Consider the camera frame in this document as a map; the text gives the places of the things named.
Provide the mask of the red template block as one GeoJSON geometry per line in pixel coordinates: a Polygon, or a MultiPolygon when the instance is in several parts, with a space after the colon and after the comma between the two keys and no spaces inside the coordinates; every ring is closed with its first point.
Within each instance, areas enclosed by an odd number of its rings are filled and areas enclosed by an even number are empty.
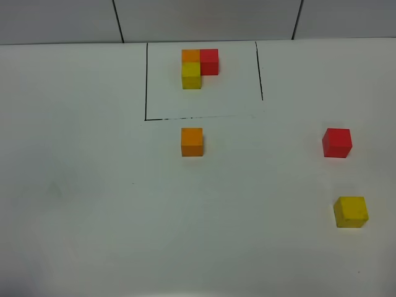
{"type": "Polygon", "coordinates": [[[200,50],[200,73],[201,75],[219,74],[219,53],[218,49],[200,50]]]}

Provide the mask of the yellow template block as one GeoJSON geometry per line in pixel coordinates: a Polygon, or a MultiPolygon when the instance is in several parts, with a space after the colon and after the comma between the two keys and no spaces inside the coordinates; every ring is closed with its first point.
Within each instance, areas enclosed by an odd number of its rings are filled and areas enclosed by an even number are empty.
{"type": "Polygon", "coordinates": [[[201,73],[199,62],[184,62],[181,68],[183,89],[201,89],[201,73]]]}

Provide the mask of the red wooden cube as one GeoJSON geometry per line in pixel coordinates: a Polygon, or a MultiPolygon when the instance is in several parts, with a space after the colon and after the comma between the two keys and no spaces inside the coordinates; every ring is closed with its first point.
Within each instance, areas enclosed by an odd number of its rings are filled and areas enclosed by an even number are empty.
{"type": "Polygon", "coordinates": [[[327,128],[322,138],[324,156],[346,158],[353,147],[349,129],[327,128]]]}

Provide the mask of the yellow wooden cube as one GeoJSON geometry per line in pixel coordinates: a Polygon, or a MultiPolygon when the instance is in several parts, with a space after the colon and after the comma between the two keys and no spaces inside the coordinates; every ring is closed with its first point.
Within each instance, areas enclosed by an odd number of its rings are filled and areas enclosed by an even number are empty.
{"type": "Polygon", "coordinates": [[[337,228],[361,228],[369,220],[364,197],[339,197],[334,215],[337,228]]]}

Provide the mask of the orange template block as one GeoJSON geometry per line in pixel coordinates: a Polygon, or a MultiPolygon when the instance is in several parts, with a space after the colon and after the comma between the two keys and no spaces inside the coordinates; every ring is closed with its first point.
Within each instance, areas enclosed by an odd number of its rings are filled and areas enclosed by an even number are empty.
{"type": "Polygon", "coordinates": [[[199,49],[184,49],[182,50],[182,64],[185,63],[200,63],[199,49]]]}

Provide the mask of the orange wooden cube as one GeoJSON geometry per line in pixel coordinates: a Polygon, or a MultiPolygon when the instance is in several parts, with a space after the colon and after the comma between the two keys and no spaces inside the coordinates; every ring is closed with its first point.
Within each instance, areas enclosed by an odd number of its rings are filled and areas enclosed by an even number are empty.
{"type": "Polygon", "coordinates": [[[204,155],[204,135],[201,127],[181,129],[181,154],[183,157],[202,157],[204,155]]]}

